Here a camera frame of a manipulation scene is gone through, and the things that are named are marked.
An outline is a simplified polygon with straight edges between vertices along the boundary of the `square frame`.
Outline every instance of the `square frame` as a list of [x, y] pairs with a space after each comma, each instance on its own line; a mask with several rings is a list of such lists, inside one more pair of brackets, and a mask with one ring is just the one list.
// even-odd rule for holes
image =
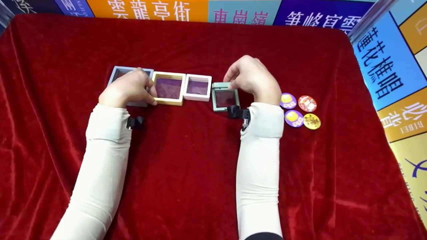
[[[110, 80], [108, 81], [108, 85], [110, 85], [116, 78], [119, 72], [124, 72], [124, 73], [128, 73], [132, 70], [134, 70], [136, 67], [123, 67], [123, 66], [114, 66], [113, 71], [111, 73], [110, 76]], [[153, 73], [154, 73], [154, 69], [151, 68], [142, 68], [142, 70], [144, 70], [144, 72], [149, 72], [148, 76], [150, 78], [153, 77]], [[141, 102], [129, 102], [127, 104], [127, 106], [135, 106], [135, 107], [147, 107], [148, 104], [144, 101]]]
[[169, 73], [169, 72], [157, 72], [154, 71], [153, 77], [151, 78], [156, 84], [157, 78], [164, 77], [174, 80], [180, 80], [181, 81], [181, 89], [179, 91], [179, 98], [163, 98], [163, 97], [155, 97], [154, 99], [157, 101], [158, 104], [165, 104], [165, 105], [175, 105], [175, 106], [182, 106], [182, 103], [184, 101], [184, 86], [185, 86], [185, 73]]
[[[205, 95], [203, 94], [189, 94], [187, 93], [188, 84], [190, 82], [190, 78], [194, 78], [197, 82], [207, 82], [208, 83], [208, 91]], [[185, 85], [184, 85], [184, 99], [186, 100], [195, 100], [195, 101], [203, 101], [209, 102], [211, 97], [211, 86], [212, 86], [212, 77], [206, 75], [196, 75], [196, 74], [187, 74], [185, 76]]]
[[213, 106], [214, 112], [227, 111], [227, 107], [218, 108], [216, 106], [216, 95], [215, 95], [216, 91], [233, 91], [234, 97], [236, 99], [236, 105], [238, 105], [240, 107], [239, 94], [237, 93], [237, 89], [230, 90], [228, 88], [229, 85], [230, 85], [229, 82], [214, 82], [214, 83], [212, 83], [212, 106]]

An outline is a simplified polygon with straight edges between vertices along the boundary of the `arm sleeve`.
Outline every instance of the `arm sleeve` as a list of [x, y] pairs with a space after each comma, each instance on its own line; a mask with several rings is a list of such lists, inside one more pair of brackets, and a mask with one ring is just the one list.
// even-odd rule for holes
[[124, 108], [97, 105], [86, 130], [86, 153], [68, 208], [52, 240], [101, 240], [116, 214], [131, 130]]
[[278, 191], [279, 140], [283, 134], [284, 113], [279, 106], [259, 102], [252, 103], [249, 110], [251, 122], [241, 132], [236, 173], [239, 237], [258, 239], [267, 233], [282, 239]]

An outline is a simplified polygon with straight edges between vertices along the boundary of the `black clip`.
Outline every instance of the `black clip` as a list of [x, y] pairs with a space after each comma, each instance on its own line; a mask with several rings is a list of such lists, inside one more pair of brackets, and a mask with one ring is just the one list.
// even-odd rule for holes
[[144, 118], [143, 117], [130, 117], [128, 118], [128, 124], [126, 125], [127, 129], [136, 129], [139, 130], [142, 128], [142, 123], [144, 122]]
[[243, 119], [242, 131], [244, 131], [249, 126], [249, 122], [251, 121], [251, 112], [249, 111], [249, 109], [240, 109], [238, 105], [228, 106], [227, 115], [228, 118], [231, 119]]

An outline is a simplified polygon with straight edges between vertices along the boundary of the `yellow badge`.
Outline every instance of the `yellow badge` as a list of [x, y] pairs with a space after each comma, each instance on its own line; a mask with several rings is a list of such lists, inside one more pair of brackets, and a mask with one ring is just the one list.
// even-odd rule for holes
[[304, 125], [311, 130], [316, 130], [320, 127], [321, 122], [318, 116], [308, 113], [304, 116]]

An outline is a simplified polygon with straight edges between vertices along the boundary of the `green frame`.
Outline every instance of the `green frame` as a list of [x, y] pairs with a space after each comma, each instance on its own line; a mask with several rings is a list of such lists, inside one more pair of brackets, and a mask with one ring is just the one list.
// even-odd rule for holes
[[240, 101], [239, 101], [239, 94], [237, 93], [237, 89], [230, 90], [228, 86], [230, 85], [229, 82], [213, 82], [212, 83], [212, 106], [214, 112], [222, 112], [227, 111], [227, 107], [218, 108], [216, 107], [216, 91], [233, 91], [234, 97], [236, 99], [236, 105], [240, 107]]

